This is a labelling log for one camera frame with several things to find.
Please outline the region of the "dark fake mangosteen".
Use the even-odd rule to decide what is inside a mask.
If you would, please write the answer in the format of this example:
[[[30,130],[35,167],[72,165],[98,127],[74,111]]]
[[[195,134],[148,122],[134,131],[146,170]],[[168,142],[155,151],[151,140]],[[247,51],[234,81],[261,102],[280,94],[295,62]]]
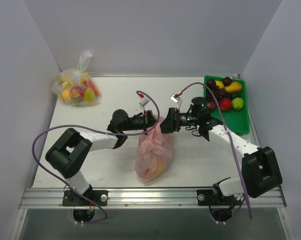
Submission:
[[[206,81],[206,86],[213,91],[216,89],[217,84],[213,78],[210,78]]]

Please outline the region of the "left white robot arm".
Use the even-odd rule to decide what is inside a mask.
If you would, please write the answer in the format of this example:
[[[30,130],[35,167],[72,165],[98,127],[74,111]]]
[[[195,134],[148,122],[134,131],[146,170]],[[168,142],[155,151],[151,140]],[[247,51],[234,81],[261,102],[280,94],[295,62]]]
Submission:
[[[81,167],[89,152],[103,149],[117,149],[127,140],[124,131],[149,130],[159,121],[151,110],[129,117],[126,111],[118,109],[112,114],[107,132],[78,132],[68,128],[48,150],[46,161],[57,170],[66,183],[75,190],[73,199],[81,206],[90,203],[92,186],[87,182]]]

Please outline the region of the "red fake pomegranate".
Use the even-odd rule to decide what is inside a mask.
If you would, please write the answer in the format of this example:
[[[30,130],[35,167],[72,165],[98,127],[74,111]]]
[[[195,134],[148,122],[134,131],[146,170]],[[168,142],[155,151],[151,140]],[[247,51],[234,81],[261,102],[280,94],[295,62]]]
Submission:
[[[228,98],[223,98],[220,102],[219,102],[219,106],[220,109],[222,111],[229,111],[230,109],[232,109],[233,105],[232,105],[232,101]]]

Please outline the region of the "green fake custard apple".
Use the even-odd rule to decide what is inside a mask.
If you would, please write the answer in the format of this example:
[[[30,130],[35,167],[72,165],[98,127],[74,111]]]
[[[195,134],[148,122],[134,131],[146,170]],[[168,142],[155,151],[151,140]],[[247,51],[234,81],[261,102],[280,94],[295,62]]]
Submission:
[[[231,103],[232,103],[232,108],[235,111],[240,111],[244,107],[245,102],[242,98],[236,97],[231,101]]]

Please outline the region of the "pink plastic bag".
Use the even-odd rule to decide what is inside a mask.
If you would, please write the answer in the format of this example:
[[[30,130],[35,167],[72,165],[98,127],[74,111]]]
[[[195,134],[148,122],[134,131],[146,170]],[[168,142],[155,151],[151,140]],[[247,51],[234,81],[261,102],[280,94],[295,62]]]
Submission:
[[[160,124],[164,121],[161,116],[155,128],[143,134],[138,140],[135,171],[143,183],[158,178],[168,167],[175,155],[172,133],[162,133]]]

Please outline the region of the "black fake fruit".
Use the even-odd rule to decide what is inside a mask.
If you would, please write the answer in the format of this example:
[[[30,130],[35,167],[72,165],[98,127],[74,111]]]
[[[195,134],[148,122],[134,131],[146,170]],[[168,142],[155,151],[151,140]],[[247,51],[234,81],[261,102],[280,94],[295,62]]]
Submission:
[[[231,95],[231,98],[232,98],[232,99],[240,98],[240,97],[241,97],[241,93],[240,93],[240,92],[234,92],[234,93],[232,93],[232,95]]]

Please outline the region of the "orange yellow fake pear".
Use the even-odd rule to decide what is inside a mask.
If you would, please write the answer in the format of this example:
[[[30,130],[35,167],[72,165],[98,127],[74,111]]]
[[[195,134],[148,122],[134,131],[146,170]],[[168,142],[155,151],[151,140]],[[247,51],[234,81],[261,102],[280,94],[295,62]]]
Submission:
[[[228,93],[238,93],[243,89],[243,86],[238,81],[233,81],[230,85],[224,87]]]

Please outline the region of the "dark fake grapes bunch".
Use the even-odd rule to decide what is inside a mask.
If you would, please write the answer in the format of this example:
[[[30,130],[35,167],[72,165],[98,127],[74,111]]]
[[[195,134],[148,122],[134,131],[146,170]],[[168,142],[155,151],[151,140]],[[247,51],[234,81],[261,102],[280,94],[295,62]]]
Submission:
[[[206,99],[209,101],[213,101],[214,98],[213,96],[216,98],[216,100],[219,102],[222,99],[225,99],[228,97],[228,92],[224,89],[224,88],[212,88],[211,90],[207,90],[206,91]]]

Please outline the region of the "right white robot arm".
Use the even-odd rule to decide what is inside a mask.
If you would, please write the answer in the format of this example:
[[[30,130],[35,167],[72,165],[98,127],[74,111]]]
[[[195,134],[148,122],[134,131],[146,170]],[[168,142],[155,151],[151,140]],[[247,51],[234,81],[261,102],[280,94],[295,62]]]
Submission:
[[[197,127],[201,137],[236,157],[239,177],[229,177],[213,185],[215,203],[223,205],[230,196],[239,194],[257,198],[283,183],[275,152],[268,146],[261,148],[249,143],[225,127],[207,110],[204,97],[193,98],[187,112],[170,107],[160,124],[163,134],[179,132],[182,127]]]

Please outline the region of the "dark purple fake plum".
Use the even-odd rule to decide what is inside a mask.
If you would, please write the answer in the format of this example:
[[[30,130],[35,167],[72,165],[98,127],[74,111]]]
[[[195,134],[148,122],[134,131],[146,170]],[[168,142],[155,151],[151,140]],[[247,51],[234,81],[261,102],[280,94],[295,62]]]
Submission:
[[[229,76],[226,76],[222,79],[222,83],[225,87],[228,87],[232,83],[232,78]]]

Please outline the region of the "dark maroon fake fruit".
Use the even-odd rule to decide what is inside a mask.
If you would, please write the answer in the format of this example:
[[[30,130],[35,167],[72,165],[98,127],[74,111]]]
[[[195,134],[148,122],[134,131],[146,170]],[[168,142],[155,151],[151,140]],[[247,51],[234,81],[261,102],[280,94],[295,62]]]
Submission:
[[[209,111],[213,111],[214,109],[217,108],[217,104],[215,101],[208,101],[206,103],[206,108],[209,110]]]

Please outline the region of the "aluminium front rail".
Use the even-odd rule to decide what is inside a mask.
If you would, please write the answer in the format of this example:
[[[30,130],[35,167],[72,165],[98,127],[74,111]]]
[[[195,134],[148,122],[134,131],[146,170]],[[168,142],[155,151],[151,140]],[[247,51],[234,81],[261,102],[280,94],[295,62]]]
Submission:
[[[109,188],[97,189],[93,200],[105,210],[110,209],[175,209],[212,206],[228,207],[213,200],[210,188]],[[88,209],[93,204],[76,197],[63,188],[28,188],[20,209]]]

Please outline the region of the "yellow fake mango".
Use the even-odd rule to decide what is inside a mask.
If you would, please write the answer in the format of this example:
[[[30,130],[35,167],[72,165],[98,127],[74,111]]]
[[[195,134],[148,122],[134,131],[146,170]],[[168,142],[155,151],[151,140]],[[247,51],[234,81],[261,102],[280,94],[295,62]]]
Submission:
[[[215,80],[215,83],[219,89],[223,89],[225,87],[222,81]]]

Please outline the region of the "clear bag of fruits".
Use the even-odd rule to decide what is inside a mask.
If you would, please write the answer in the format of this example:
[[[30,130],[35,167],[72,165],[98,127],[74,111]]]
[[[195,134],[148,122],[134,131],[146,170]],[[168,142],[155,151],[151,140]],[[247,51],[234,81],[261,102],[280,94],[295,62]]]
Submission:
[[[100,103],[101,93],[87,72],[92,53],[84,51],[76,68],[69,68],[60,72],[51,90],[60,101],[72,106],[93,106]]]

